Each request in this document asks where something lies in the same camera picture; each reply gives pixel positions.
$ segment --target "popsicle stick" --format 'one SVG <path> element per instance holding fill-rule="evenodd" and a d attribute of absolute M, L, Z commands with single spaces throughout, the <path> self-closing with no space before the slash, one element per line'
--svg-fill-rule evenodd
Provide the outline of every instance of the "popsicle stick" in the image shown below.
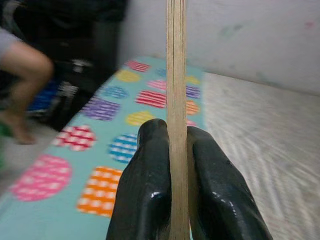
<path fill-rule="evenodd" d="M 172 185 L 170 240 L 189 240 L 185 0 L 167 0 L 166 102 Z"/>

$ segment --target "white wall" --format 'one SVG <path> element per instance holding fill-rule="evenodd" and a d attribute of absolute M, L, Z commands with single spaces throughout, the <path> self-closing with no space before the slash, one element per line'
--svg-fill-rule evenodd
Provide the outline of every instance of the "white wall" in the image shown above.
<path fill-rule="evenodd" d="M 166 1 L 131 0 L 119 61 L 165 57 Z M 208 72 L 320 94 L 320 0 L 189 0 L 187 60 Z"/>

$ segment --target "knee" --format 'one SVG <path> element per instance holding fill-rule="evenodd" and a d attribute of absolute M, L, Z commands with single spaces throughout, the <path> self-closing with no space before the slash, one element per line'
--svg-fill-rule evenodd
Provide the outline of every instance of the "knee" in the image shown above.
<path fill-rule="evenodd" d="M 20 77 L 31 81 L 41 81 L 44 83 L 50 81 L 53 77 L 53 74 L 53 62 L 47 56 L 38 52 L 32 56 Z"/>
<path fill-rule="evenodd" d="M 33 62 L 31 72 L 35 79 L 49 81 L 54 74 L 54 64 L 47 56 L 41 54 Z"/>

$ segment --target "white floor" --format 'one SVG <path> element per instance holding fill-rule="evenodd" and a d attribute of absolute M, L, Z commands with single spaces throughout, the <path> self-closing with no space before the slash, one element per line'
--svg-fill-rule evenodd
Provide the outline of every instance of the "white floor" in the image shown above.
<path fill-rule="evenodd" d="M 37 139 L 35 145 L 18 145 L 10 137 L 1 138 L 5 168 L 0 172 L 0 196 L 34 162 L 38 154 L 47 148 L 57 134 L 55 130 L 36 122 L 30 122 L 30 127 Z"/>

